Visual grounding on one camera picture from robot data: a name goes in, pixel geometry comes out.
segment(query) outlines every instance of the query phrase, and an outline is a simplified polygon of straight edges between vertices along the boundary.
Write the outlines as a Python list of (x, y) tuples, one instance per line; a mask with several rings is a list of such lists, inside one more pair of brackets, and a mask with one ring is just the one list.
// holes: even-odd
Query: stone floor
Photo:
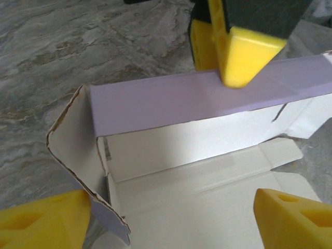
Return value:
[[(81, 84), (193, 71), (192, 3), (164, 0), (4, 0), (0, 3), (0, 209), (70, 190), (45, 134)], [(276, 59), (332, 49), (332, 29), (301, 21)], [(332, 120), (308, 141), (297, 172), (332, 203)], [(91, 219), (85, 248), (104, 232)]]

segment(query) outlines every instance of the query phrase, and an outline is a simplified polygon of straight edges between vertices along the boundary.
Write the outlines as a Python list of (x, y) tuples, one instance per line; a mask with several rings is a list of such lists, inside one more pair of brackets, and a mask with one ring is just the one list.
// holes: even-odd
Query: purple cardboard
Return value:
[(323, 55), (271, 62), (243, 89), (226, 88), (218, 71), (90, 87), (96, 137), (214, 118), (329, 93), (332, 64)]

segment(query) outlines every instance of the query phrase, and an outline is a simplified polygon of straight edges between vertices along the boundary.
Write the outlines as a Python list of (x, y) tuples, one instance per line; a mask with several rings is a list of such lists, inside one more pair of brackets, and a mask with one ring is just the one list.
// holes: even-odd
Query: box flap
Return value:
[(95, 134), (106, 136), (219, 117), (331, 92), (332, 64), (321, 54), (271, 62), (243, 89), (224, 87), (218, 71), (91, 86), (91, 105)]
[[(257, 188), (319, 200), (302, 176), (270, 171), (301, 157), (293, 141), (276, 139), (119, 183), (133, 248), (263, 249), (253, 213)], [(92, 248), (127, 247), (107, 233)]]
[(76, 185), (90, 194), (95, 217), (129, 244), (127, 224), (107, 203), (107, 177), (97, 150), (88, 96), (87, 86), (77, 90), (47, 134), (47, 148)]

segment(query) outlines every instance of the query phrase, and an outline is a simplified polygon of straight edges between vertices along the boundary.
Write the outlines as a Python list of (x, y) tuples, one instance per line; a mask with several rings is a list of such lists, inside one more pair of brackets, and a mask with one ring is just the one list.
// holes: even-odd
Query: open cardboard box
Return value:
[[(270, 171), (302, 157), (276, 137), (307, 139), (331, 117), (326, 53), (272, 62), (244, 89), (225, 88), (217, 71), (84, 85), (47, 146), (134, 249), (262, 248), (257, 188), (318, 200), (301, 176)], [(114, 238), (98, 245), (126, 248)]]

